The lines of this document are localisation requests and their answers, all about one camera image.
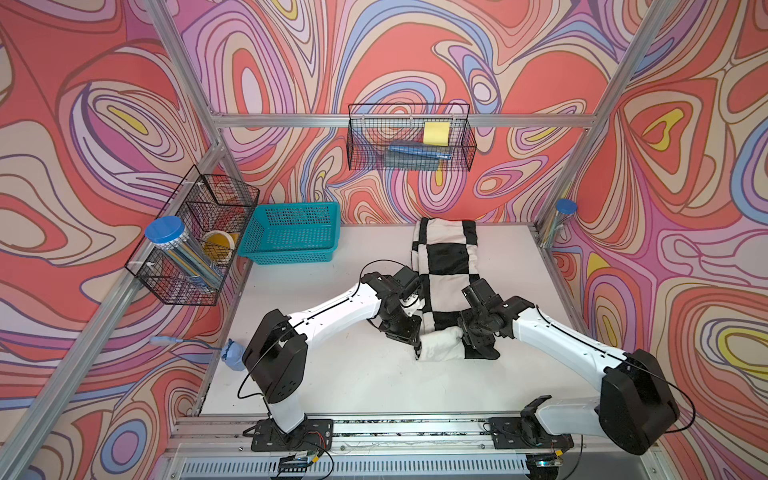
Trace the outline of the black white checkered pillowcase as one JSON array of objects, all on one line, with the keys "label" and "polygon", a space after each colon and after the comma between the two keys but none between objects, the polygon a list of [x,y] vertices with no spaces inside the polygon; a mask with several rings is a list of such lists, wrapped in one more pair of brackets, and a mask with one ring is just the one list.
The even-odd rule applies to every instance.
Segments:
[{"label": "black white checkered pillowcase", "polygon": [[460,328],[462,312],[470,308],[462,290],[480,278],[476,223],[421,219],[414,232],[411,268],[420,277],[424,297],[415,358],[422,362],[499,359],[495,348],[473,346]]}]

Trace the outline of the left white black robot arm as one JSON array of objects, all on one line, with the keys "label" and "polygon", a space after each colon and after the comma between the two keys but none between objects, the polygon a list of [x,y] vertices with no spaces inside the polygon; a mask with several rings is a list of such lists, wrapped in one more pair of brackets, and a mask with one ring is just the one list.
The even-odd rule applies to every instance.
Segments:
[{"label": "left white black robot arm", "polygon": [[421,280],[408,267],[393,275],[371,272],[342,294],[304,311],[274,309],[260,322],[242,354],[273,424],[291,433],[306,420],[297,390],[310,349],[363,321],[378,318],[388,339],[418,349],[424,298]]}]

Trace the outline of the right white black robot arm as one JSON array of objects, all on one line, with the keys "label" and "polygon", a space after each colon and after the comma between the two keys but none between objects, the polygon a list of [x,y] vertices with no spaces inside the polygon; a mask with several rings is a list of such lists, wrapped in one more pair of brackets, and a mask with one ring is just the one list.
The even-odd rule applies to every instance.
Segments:
[{"label": "right white black robot arm", "polygon": [[498,337],[518,340],[568,367],[596,391],[591,397],[556,401],[541,395],[531,401],[520,417],[533,438],[540,433],[602,436],[627,453],[642,455],[680,418],[674,386],[652,354],[642,349],[629,353],[591,339],[521,297],[473,300],[458,325],[486,357],[499,356]]}]

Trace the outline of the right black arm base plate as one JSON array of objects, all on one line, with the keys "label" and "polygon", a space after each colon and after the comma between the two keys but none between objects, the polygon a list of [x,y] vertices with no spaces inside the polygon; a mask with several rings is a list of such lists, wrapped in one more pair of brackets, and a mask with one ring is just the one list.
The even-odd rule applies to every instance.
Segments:
[{"label": "right black arm base plate", "polygon": [[568,434],[549,434],[538,421],[523,417],[491,417],[484,423],[496,450],[562,450],[574,447]]}]

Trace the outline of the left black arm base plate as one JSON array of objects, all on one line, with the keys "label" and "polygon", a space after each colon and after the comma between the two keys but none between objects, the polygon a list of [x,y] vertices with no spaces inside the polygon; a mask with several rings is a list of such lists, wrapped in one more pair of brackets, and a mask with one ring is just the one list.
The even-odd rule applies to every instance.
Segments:
[{"label": "left black arm base plate", "polygon": [[253,452],[322,452],[332,446],[334,422],[331,419],[305,419],[291,432],[281,430],[272,419],[260,420],[243,431],[251,439]]}]

